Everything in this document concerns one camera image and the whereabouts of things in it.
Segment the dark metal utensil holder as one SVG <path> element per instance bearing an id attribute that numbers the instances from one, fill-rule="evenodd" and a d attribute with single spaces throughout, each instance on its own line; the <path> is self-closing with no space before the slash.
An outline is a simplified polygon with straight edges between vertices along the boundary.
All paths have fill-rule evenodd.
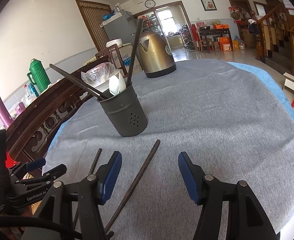
<path id="1" fill-rule="evenodd" d="M 120 94 L 97 101 L 122 137 L 133 137 L 146 129 L 148 120 L 132 83 Z"/>

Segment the white plastic spoon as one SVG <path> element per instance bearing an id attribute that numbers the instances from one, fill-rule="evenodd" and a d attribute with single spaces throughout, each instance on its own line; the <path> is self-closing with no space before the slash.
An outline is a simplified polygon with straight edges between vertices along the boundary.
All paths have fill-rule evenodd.
<path id="1" fill-rule="evenodd" d="M 109 91 L 113 96 L 119 94 L 119 79 L 116 75 L 109 78 Z"/>

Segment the red gift bag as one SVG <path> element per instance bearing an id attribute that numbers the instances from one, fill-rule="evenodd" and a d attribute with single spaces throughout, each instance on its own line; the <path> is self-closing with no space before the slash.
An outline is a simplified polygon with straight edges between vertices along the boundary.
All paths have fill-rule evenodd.
<path id="1" fill-rule="evenodd" d="M 6 166 L 6 168 L 12 168 L 12 167 L 14 167 L 17 164 L 18 164 L 18 162 L 15 161 L 14 159 L 12 159 L 12 157 L 9 154 L 9 152 L 6 151 L 6 160 L 5 160 L 5 166 Z"/>

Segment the dark carved wooden sideboard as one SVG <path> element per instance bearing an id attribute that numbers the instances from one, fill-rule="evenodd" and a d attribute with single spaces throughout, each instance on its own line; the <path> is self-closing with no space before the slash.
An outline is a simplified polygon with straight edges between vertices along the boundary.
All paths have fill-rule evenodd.
<path id="1" fill-rule="evenodd" d="M 64 163 L 68 172 L 76 168 L 78 158 L 70 154 L 54 153 L 63 125 L 93 96 L 62 78 L 29 105 L 6 130 L 7 152 L 18 163 L 46 158 L 49 164 L 31 172 L 39 176 L 57 163 Z"/>

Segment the grey tablecloth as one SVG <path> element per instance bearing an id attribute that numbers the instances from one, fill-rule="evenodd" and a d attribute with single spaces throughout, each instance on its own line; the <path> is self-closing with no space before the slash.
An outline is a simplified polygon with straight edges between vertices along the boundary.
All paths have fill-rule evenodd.
<path id="1" fill-rule="evenodd" d="M 134 75 L 147 116 L 134 137 L 118 134 L 101 105 L 88 100 L 63 125 L 54 153 L 79 161 L 62 177 L 82 180 L 96 152 L 99 164 L 123 156 L 111 199 L 100 208 L 107 223 L 157 139 L 160 145 L 133 195 L 112 226 L 115 239 L 192 239 L 201 208 L 189 197 L 178 168 L 186 152 L 206 173 L 227 183 L 245 180 L 276 232 L 294 237 L 294 121 L 254 75 L 214 59 L 177 63 L 166 76 Z"/>

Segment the purple thermos bottle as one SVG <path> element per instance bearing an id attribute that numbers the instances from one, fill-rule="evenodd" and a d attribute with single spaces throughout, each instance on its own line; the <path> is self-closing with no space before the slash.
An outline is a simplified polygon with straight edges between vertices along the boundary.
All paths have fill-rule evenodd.
<path id="1" fill-rule="evenodd" d="M 4 105 L 4 102 L 2 101 L 0 97 L 0 119 L 3 122 L 3 125 L 5 128 L 9 128 L 9 126 L 13 123 L 13 119 L 8 112 L 6 106 Z"/>

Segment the small purple cup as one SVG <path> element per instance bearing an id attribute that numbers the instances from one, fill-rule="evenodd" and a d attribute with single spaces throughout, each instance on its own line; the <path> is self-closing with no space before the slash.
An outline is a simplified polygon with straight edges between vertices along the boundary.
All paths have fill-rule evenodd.
<path id="1" fill-rule="evenodd" d="M 15 106 L 15 112 L 16 112 L 17 115 L 20 115 L 22 112 L 24 112 L 25 109 L 26 109 L 26 107 L 25 107 L 23 102 L 19 102 Z"/>

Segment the white bowl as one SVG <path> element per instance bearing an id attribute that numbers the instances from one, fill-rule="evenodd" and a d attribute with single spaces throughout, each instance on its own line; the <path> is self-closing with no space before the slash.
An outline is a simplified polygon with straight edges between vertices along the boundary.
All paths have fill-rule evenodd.
<path id="1" fill-rule="evenodd" d="M 110 92 L 109 91 L 109 79 L 107 79 L 105 82 L 99 84 L 98 86 L 95 86 L 94 88 L 96 88 L 97 90 L 101 91 L 101 92 Z"/>

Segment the plastic water bottle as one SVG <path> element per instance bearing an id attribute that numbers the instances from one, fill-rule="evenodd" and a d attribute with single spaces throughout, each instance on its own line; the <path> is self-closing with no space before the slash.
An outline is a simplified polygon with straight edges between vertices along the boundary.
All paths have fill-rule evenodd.
<path id="1" fill-rule="evenodd" d="M 24 85 L 24 88 L 26 90 L 26 97 L 28 99 L 28 102 L 32 103 L 36 99 L 36 95 L 30 90 L 27 84 Z"/>

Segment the green thermos jug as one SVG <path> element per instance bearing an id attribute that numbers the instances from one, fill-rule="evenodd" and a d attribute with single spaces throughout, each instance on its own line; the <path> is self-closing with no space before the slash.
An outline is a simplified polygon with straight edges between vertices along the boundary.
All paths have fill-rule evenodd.
<path id="1" fill-rule="evenodd" d="M 37 59 L 30 61 L 29 72 L 27 73 L 29 82 L 36 86 L 40 93 L 43 93 L 51 84 L 50 79 L 44 69 L 42 62 Z"/>

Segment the blue under tablecloth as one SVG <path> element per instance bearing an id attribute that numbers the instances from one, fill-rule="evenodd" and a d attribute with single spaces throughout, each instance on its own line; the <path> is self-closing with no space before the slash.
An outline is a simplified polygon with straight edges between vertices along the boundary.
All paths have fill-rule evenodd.
<path id="1" fill-rule="evenodd" d="M 254 74 L 281 102 L 284 109 L 287 111 L 287 113 L 290 115 L 290 117 L 294 121 L 294 110 L 291 106 L 291 103 L 289 102 L 289 100 L 285 96 L 282 89 L 279 87 L 279 85 L 275 82 L 275 80 L 271 77 L 269 73 L 267 73 L 265 70 L 259 67 L 255 67 L 252 65 L 244 64 L 244 63 L 237 63 L 237 62 L 228 62 L 228 63 L 238 69 L 242 69 L 247 72 L 250 72 L 251 74 Z"/>

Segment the wooden chair behind sideboard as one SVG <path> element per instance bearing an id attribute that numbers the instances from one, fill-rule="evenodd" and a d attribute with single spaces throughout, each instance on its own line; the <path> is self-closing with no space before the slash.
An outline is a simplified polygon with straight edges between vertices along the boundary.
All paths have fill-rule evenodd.
<path id="1" fill-rule="evenodd" d="M 119 68 L 117 67 L 117 63 L 113 56 L 113 52 L 115 52 L 117 55 L 117 59 L 119 61 Z M 114 64 L 117 69 L 120 69 L 120 72 L 122 73 L 124 77 L 127 77 L 128 72 L 124 65 L 123 58 L 117 44 L 112 44 L 110 47 L 107 47 L 95 54 L 96 59 L 100 59 L 104 56 L 107 57 L 108 61 Z"/>

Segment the bronze electric kettle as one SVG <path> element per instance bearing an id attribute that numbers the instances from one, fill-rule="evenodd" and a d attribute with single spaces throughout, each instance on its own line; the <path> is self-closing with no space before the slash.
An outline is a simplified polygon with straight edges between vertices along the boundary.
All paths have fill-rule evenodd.
<path id="1" fill-rule="evenodd" d="M 170 74 L 176 70 L 176 63 L 165 40 L 154 31 L 140 35 L 139 55 L 143 70 L 148 78 Z"/>

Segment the white chest freezer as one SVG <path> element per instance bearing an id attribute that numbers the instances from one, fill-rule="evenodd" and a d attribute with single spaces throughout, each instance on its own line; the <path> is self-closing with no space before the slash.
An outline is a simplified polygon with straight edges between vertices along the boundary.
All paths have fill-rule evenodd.
<path id="1" fill-rule="evenodd" d="M 124 44 L 124 45 L 122 45 L 122 46 L 120 46 L 118 48 L 120 50 L 120 53 L 121 53 L 122 58 L 123 58 L 124 65 L 125 65 L 125 67 L 127 69 L 127 72 L 128 72 L 129 71 L 129 65 L 130 65 L 130 57 L 131 57 L 131 52 L 132 52 L 132 45 L 130 43 L 126 43 L 126 44 Z M 119 61 L 117 59 L 117 55 L 116 55 L 115 52 L 113 52 L 113 56 L 114 56 L 115 61 L 117 63 L 117 67 L 119 68 Z M 89 63 L 91 63 L 91 62 L 93 62 L 95 60 L 96 60 L 96 58 L 94 56 L 90 60 L 88 60 L 85 63 L 85 65 L 89 64 Z"/>

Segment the white step stool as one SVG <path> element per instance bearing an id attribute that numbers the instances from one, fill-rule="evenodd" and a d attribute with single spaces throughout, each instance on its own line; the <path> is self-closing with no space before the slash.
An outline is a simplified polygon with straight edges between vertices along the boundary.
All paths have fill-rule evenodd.
<path id="1" fill-rule="evenodd" d="M 285 72 L 283 76 L 285 80 L 282 89 L 289 88 L 290 90 L 294 91 L 294 76 L 287 72 Z"/>

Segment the dark wooden side table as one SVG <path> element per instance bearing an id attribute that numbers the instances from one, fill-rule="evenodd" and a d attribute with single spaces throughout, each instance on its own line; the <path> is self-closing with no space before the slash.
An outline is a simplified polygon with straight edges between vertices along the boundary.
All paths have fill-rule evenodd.
<path id="1" fill-rule="evenodd" d="M 209 29 L 209 30 L 199 30 L 198 31 L 200 38 L 204 38 L 205 40 L 208 37 L 216 38 L 216 40 L 220 44 L 227 44 L 229 43 L 231 46 L 231 50 L 234 50 L 231 33 L 229 28 L 224 29 Z"/>

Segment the grey refrigerator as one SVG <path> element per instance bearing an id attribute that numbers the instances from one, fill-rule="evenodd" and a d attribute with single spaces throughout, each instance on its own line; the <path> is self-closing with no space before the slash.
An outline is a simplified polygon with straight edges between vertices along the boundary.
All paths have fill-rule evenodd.
<path id="1" fill-rule="evenodd" d="M 131 12 L 122 10 L 105 20 L 101 27 L 104 29 L 109 41 L 120 38 L 123 43 L 133 44 L 137 21 Z"/>

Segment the wooden stair railing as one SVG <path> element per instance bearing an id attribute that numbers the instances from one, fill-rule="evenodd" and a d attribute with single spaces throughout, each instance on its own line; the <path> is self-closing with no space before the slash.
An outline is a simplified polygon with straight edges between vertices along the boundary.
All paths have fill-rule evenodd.
<path id="1" fill-rule="evenodd" d="M 257 22 L 256 59 L 262 61 L 271 58 L 272 53 L 279 53 L 288 39 L 288 21 L 285 6 L 270 0 L 272 8 Z"/>

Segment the framed flower picture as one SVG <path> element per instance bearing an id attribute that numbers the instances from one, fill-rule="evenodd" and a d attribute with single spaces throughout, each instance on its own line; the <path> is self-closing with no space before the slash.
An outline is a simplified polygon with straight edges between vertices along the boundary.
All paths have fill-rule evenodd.
<path id="1" fill-rule="evenodd" d="M 203 5 L 204 11 L 216 11 L 217 10 L 214 0 L 200 0 L 200 1 Z"/>

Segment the round wall clock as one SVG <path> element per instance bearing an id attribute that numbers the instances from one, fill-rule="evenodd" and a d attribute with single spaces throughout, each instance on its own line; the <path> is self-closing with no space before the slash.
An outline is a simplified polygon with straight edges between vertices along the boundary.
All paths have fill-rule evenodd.
<path id="1" fill-rule="evenodd" d="M 148 9 L 154 8 L 155 7 L 155 1 L 154 0 L 146 0 L 144 5 Z"/>

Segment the wall calendar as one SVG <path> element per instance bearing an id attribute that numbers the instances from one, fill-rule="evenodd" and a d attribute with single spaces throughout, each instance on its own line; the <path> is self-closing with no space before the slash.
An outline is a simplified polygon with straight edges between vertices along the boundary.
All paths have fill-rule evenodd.
<path id="1" fill-rule="evenodd" d="M 294 16 L 294 6 L 293 4 L 290 2 L 290 0 L 282 0 L 285 8 L 288 10 L 289 14 Z"/>

